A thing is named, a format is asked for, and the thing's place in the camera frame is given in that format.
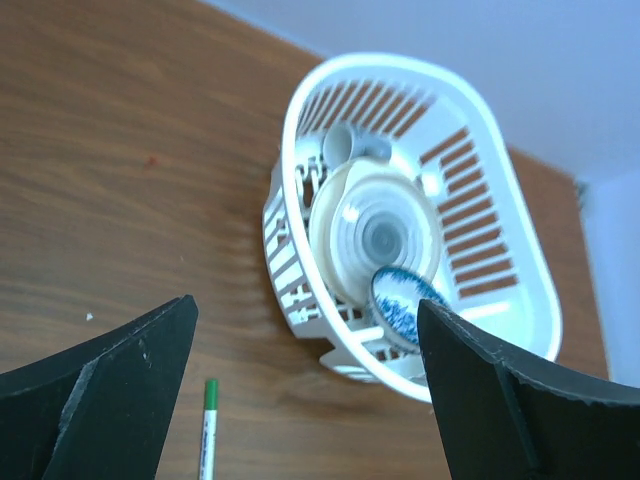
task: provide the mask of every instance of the wall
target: wall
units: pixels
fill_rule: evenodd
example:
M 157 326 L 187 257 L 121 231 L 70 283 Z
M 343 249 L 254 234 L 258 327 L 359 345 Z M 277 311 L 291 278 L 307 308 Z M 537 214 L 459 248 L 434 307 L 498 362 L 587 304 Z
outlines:
M 323 56 L 445 66 L 485 97 L 507 141 L 573 175 L 613 177 L 640 150 L 637 0 L 206 1 Z
M 640 387 L 640 162 L 632 172 L 592 186 L 583 224 L 591 255 L 609 369 Z

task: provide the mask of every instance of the dish rack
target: dish rack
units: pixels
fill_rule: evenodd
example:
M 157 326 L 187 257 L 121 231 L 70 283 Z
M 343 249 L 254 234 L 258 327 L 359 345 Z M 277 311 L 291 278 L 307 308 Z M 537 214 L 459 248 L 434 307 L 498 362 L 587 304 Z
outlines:
M 321 145 L 337 121 L 388 139 L 390 164 L 419 180 L 437 206 L 444 248 L 432 283 L 451 308 L 554 361 L 562 338 L 559 302 L 492 113 L 457 75 L 389 54 L 322 63 L 287 109 L 263 240 L 271 283 L 294 335 L 328 339 L 334 348 L 320 363 L 341 375 L 431 401 L 420 355 L 397 351 L 381 327 L 339 302 L 311 253 L 311 202 L 328 175 Z

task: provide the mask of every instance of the plastic container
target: plastic container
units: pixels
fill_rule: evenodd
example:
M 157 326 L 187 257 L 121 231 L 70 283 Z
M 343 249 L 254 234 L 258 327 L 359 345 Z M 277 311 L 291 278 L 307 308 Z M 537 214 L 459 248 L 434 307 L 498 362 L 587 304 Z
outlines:
M 396 350 L 379 326 L 327 290 L 309 247 L 311 200 L 327 177 L 322 139 L 336 121 L 392 144 L 390 163 L 437 206 L 443 251 L 434 287 L 480 328 L 548 360 L 562 338 L 556 291 L 498 125 L 457 75 L 388 54 L 328 60 L 287 109 L 280 161 L 263 212 L 267 269 L 298 338 L 327 338 L 333 371 L 430 402 L 420 355 Z

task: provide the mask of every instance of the wooden table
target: wooden table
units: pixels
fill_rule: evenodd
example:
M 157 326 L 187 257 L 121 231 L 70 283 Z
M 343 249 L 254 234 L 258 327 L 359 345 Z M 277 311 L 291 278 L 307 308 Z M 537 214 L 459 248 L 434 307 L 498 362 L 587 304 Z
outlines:
M 158 478 L 195 476 L 208 376 L 221 479 L 448 478 L 429 406 L 328 373 L 270 289 L 261 209 L 318 59 L 191 0 L 5 0 L 0 42 L 0 371 L 192 293 Z M 572 183 L 514 163 L 562 302 L 560 362 L 605 376 Z

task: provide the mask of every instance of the blue patterned bowl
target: blue patterned bowl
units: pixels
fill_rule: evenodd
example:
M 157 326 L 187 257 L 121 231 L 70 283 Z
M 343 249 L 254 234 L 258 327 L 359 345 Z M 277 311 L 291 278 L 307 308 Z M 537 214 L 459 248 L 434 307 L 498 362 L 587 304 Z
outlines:
M 398 349 L 420 353 L 417 315 L 423 298 L 448 308 L 442 296 L 419 275 L 401 267 L 382 267 L 371 280 L 365 316 L 380 325 Z

